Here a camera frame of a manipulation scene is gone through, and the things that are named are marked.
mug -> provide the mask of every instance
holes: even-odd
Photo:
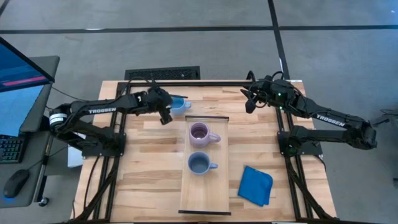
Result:
[[[172,97],[172,99],[173,103],[170,111],[174,115],[183,115],[187,109],[191,108],[191,102],[185,101],[184,98]]]
[[[189,140],[192,146],[205,147],[211,142],[221,141],[221,138],[219,135],[211,133],[207,124],[196,122],[189,127]]]
[[[189,169],[196,175],[204,175],[210,169],[218,167],[217,164],[211,163],[209,156],[202,151],[194,152],[188,158]]]

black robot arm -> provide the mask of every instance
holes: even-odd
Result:
[[[244,86],[246,90],[241,90],[248,98],[247,113],[265,105],[275,106],[301,118],[315,118],[346,129],[309,130],[294,126],[289,132],[289,147],[299,149],[307,141],[345,142],[358,149],[372,149],[377,146],[376,131],[364,119],[322,107],[303,96],[299,89],[286,80],[273,80],[272,76],[267,75],[265,79],[256,81],[252,71],[249,72],[248,79],[252,83]]]
[[[148,91],[121,95],[113,100],[74,101],[50,112],[50,130],[56,138],[82,150],[83,156],[121,156],[126,142],[124,133],[115,133],[110,127],[93,126],[80,118],[115,111],[136,116],[159,112],[160,122],[167,124],[172,121],[171,103],[171,96],[155,84]]]

mug handle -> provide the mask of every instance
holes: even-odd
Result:
[[[210,166],[209,166],[209,169],[215,169],[217,167],[218,167],[217,164],[211,163]]]
[[[192,103],[191,103],[191,102],[185,102],[185,108],[186,108],[186,109],[191,108],[191,106],[192,106]]]
[[[210,133],[210,142],[219,142],[219,141],[221,141],[221,137],[218,134]]]

gray carpet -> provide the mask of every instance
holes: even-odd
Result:
[[[274,0],[280,26],[398,24],[395,1]],[[11,0],[0,17],[3,29],[271,25],[263,0]],[[367,119],[398,108],[398,31],[285,31],[282,40],[292,79],[323,106]],[[92,100],[103,80],[121,80],[125,69],[199,65],[202,79],[240,79],[279,70],[273,31],[118,34],[2,35],[29,57],[59,55],[55,87]],[[52,92],[48,105],[72,99]],[[315,121],[317,129],[334,127]],[[377,128],[372,151],[322,144],[337,214],[344,220],[398,220],[396,130]],[[0,223],[53,223],[72,210],[79,170],[51,176],[40,208],[0,210]]]

purple mug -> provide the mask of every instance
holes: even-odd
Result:
[[[189,140],[192,146],[205,147],[211,142],[219,142],[219,135],[210,132],[210,128],[203,122],[193,123],[189,127]]]

